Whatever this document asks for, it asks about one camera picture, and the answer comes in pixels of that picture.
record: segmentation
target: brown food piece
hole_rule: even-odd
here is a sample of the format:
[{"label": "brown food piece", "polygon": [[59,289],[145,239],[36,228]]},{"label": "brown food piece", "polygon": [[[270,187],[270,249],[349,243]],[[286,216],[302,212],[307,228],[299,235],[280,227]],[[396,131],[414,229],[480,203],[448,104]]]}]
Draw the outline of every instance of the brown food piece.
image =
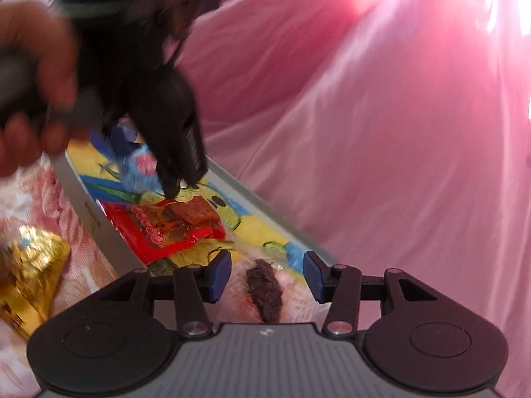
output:
[{"label": "brown food piece", "polygon": [[201,196],[189,202],[174,202],[164,208],[164,215],[170,221],[183,220],[192,226],[203,226],[219,220],[214,208]]},{"label": "brown food piece", "polygon": [[257,259],[247,271],[247,284],[253,303],[265,323],[278,323],[282,308],[282,288],[274,276],[274,269],[265,260]]}]

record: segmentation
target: gold foil wrapper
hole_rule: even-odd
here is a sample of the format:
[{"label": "gold foil wrapper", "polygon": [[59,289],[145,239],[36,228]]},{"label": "gold foil wrapper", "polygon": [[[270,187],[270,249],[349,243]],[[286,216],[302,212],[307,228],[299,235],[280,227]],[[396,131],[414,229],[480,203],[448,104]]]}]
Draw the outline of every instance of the gold foil wrapper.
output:
[{"label": "gold foil wrapper", "polygon": [[63,238],[29,226],[0,255],[0,317],[24,338],[48,319],[69,256]]}]

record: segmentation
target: hand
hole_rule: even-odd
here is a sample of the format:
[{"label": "hand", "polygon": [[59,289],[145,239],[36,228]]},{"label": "hand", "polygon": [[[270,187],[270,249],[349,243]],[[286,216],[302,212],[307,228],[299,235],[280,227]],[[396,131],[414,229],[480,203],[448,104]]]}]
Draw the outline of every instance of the hand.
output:
[{"label": "hand", "polygon": [[[12,47],[38,59],[37,83],[46,101],[61,107],[75,103],[78,42],[65,19],[38,1],[0,1],[0,49]],[[60,155],[71,138],[84,141],[89,135],[88,130],[69,133],[62,124],[50,124],[38,137],[25,113],[12,115],[0,130],[0,176],[30,166],[43,152]]]}]

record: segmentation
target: blue candy wrapper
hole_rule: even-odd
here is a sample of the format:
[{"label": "blue candy wrapper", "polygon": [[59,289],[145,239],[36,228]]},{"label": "blue candy wrapper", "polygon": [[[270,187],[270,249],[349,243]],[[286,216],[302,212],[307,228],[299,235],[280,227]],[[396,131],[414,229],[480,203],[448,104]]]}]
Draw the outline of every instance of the blue candy wrapper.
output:
[{"label": "blue candy wrapper", "polygon": [[128,157],[118,158],[117,165],[121,184],[127,191],[163,193],[157,176],[157,161],[147,145],[141,146]]}]

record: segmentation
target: red wrapper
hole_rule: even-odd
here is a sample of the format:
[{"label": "red wrapper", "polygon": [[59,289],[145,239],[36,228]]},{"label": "red wrapper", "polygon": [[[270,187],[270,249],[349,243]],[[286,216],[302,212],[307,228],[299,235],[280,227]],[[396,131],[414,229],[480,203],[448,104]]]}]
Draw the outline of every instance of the red wrapper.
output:
[{"label": "red wrapper", "polygon": [[144,265],[190,248],[200,239],[226,236],[219,215],[200,196],[155,205],[98,203]]}]

